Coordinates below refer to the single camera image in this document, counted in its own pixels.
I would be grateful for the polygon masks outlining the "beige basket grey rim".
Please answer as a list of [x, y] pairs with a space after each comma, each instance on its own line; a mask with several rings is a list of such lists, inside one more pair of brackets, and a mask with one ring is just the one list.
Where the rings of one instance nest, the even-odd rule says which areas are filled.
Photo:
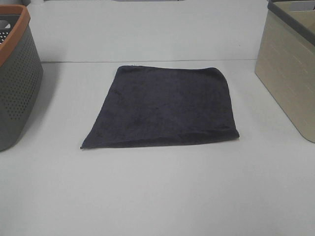
[[315, 2], [270, 0], [255, 74], [298, 132], [315, 141]]

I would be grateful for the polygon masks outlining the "dark navy towel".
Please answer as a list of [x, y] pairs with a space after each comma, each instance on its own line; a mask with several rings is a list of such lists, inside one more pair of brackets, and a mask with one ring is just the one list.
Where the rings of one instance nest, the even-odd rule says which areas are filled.
[[239, 136], [218, 69], [124, 65], [81, 149], [199, 145]]

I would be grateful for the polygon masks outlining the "grey perforated basket orange rim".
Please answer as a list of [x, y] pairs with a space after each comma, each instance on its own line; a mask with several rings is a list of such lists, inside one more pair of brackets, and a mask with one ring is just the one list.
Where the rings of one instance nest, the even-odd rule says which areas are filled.
[[43, 68], [24, 5], [5, 4], [0, 18], [10, 27], [0, 31], [0, 149], [19, 139], [36, 102]]

